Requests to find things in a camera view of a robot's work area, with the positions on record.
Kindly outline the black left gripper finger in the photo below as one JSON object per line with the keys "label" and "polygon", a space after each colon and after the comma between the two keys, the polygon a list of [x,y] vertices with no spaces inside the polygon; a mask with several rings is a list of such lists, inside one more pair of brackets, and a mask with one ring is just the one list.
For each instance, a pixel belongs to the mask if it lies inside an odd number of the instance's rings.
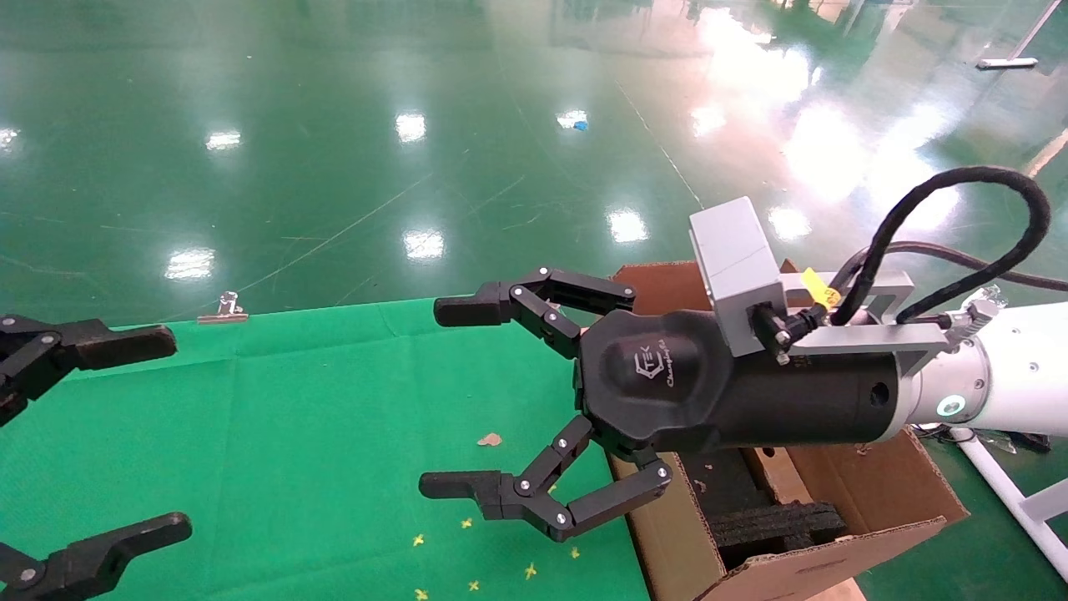
{"label": "black left gripper finger", "polygon": [[70,543],[43,560],[1,544],[3,600],[88,600],[110,594],[138,556],[192,536],[184,513],[164,513]]}
{"label": "black left gripper finger", "polygon": [[26,316],[1,319],[1,426],[72,371],[99,371],[174,355],[164,325],[114,331],[99,319],[61,325]]}

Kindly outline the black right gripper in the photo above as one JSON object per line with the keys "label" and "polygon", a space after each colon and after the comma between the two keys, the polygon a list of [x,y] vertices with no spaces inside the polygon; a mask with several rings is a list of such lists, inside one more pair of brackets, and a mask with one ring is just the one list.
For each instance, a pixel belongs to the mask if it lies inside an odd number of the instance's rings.
{"label": "black right gripper", "polygon": [[[712,312],[639,316],[629,312],[634,303],[637,292],[628,285],[546,267],[485,282],[473,295],[436,298],[437,325],[516,322],[557,355],[577,357],[584,416],[571,420],[519,475],[425,472],[420,494],[470,499],[486,520],[522,520],[564,543],[664,494],[673,471],[644,448],[851,444],[876,441],[891,427],[899,391],[892,354],[801,355],[786,365],[766,351],[736,357]],[[604,318],[582,334],[563,307]],[[570,503],[557,502],[550,488],[595,433],[619,457],[640,450],[637,471]]]}

